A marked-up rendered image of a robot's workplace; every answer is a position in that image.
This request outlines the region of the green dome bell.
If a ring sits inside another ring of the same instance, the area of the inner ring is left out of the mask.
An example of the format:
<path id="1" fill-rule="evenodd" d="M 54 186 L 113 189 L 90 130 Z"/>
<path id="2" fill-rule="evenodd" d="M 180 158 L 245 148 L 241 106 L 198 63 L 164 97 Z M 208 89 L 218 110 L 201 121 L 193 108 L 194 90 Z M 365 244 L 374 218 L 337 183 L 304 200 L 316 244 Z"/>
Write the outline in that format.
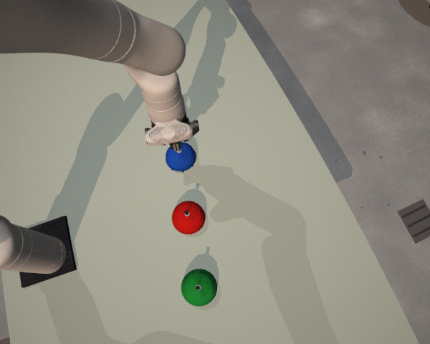
<path id="1" fill-rule="evenodd" d="M 195 269 L 184 277 L 181 291 L 184 299 L 191 305 L 204 306 L 214 299 L 217 283 L 210 272 L 205 269 Z"/>

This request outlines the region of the red dome bell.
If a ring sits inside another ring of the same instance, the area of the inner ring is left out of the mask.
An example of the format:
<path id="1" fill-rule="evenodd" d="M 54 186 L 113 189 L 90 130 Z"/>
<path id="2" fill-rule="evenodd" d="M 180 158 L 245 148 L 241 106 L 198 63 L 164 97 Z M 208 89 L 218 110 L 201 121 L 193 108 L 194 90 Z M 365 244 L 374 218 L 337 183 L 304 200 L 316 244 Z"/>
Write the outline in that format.
<path id="1" fill-rule="evenodd" d="M 172 222 L 182 234 L 193 234 L 204 225 L 205 213 L 196 202 L 184 201 L 173 210 Z"/>

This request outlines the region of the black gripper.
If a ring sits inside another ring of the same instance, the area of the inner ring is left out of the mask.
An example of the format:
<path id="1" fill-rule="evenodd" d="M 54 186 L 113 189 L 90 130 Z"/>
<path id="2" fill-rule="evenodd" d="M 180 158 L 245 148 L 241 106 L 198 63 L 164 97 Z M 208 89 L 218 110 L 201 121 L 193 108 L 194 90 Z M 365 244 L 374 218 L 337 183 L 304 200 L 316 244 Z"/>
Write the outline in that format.
<path id="1" fill-rule="evenodd" d="M 184 115 L 184 118 L 183 118 L 183 120 L 181 121 L 181 122 L 183 122 L 183 123 L 188 123 L 189 125 L 191 125 L 191 127 L 192 127 L 192 129 L 193 129 L 193 136 L 196 134 L 196 133 L 198 133 L 199 132 L 199 124 L 198 124 L 198 121 L 197 120 L 194 120 L 193 122 L 190 122 L 189 121 L 189 119 L 186 117 L 186 113 L 185 113 L 185 115 Z M 151 127 L 153 128 L 154 126 L 155 126 L 155 124 L 151 121 L 151 123 L 153 124 L 153 126 L 151 125 Z M 152 128 L 146 128 L 145 129 L 145 134 L 150 130 L 150 129 L 152 129 Z M 192 137 L 193 137 L 192 136 Z M 188 139 L 189 140 L 189 139 Z M 182 140 L 183 142 L 186 142 L 186 141 L 188 141 L 188 140 Z M 179 141 L 179 142 L 175 142 L 175 143 L 169 143 L 169 145 L 171 146 L 171 149 L 173 150 L 174 149 L 174 151 L 179 151 L 180 149 L 179 148 L 182 148 L 182 146 L 181 146 L 181 141 Z"/>

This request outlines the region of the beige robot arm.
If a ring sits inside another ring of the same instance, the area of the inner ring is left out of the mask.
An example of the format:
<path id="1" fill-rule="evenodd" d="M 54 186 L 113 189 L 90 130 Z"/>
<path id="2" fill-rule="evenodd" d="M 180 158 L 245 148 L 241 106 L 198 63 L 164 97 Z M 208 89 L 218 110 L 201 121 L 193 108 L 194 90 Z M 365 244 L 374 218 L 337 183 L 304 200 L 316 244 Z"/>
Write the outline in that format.
<path id="1" fill-rule="evenodd" d="M 193 136 L 176 70 L 186 45 L 174 28 L 116 0 L 0 0 L 0 54 L 57 53 L 119 63 L 140 87 L 155 126 L 149 146 Z M 153 75 L 152 75 L 153 74 Z M 51 274 L 66 258 L 53 236 L 0 215 L 0 270 Z"/>

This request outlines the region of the blue dome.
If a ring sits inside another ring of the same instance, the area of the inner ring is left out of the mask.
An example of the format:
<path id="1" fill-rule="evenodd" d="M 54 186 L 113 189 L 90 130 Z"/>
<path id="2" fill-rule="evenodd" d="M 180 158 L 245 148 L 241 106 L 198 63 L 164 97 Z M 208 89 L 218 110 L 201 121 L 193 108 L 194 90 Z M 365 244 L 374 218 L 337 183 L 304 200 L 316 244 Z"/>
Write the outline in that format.
<path id="1" fill-rule="evenodd" d="M 171 147 L 166 151 L 166 163 L 171 170 L 187 171 L 194 166 L 196 153 L 188 143 L 181 143 L 182 148 L 174 151 Z"/>

